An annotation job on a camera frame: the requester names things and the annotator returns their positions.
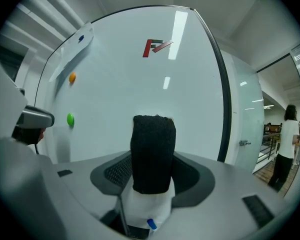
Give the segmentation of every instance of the red logo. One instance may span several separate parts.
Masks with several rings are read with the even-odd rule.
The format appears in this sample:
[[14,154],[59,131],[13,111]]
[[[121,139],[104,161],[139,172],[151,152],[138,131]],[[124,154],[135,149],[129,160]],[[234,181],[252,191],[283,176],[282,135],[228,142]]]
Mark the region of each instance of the red logo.
[[154,48],[154,49],[152,49],[152,51],[156,53],[156,52],[160,51],[161,49],[167,47],[168,45],[171,45],[172,43],[173,42],[171,40],[164,42],[163,40],[148,39],[145,44],[143,57],[149,56],[149,52],[150,52],[151,48]]

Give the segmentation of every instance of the blue magnet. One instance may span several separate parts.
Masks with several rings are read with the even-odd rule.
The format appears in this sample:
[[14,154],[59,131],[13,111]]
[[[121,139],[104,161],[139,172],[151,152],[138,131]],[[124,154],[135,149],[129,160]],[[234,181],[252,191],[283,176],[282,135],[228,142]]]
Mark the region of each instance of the blue magnet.
[[156,224],[155,224],[155,222],[154,222],[154,220],[152,218],[148,219],[146,222],[148,223],[148,225],[150,226],[150,228],[152,230],[156,230],[157,229],[157,226],[156,226]]
[[84,38],[85,38],[84,35],[80,36],[80,37],[79,37],[79,43],[80,43]]

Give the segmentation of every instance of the green ball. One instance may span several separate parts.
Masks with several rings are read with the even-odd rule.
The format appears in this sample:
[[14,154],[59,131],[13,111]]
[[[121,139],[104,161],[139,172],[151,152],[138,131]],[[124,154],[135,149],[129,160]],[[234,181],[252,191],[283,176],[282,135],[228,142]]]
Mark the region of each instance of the green ball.
[[66,122],[68,123],[68,125],[73,126],[75,123],[75,117],[73,114],[69,113],[66,117]]

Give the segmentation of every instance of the orange ball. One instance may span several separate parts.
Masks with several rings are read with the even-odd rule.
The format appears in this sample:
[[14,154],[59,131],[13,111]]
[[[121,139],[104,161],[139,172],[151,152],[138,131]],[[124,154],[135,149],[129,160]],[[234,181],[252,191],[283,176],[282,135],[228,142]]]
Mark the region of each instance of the orange ball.
[[76,80],[76,73],[72,72],[69,76],[69,82],[73,83]]

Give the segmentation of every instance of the glass door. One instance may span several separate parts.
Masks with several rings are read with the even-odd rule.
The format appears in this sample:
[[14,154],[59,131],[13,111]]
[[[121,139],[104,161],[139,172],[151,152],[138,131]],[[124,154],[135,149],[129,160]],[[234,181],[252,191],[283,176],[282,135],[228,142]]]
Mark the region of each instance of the glass door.
[[238,89],[241,139],[235,166],[253,172],[262,144],[264,101],[257,72],[242,60],[232,56]]

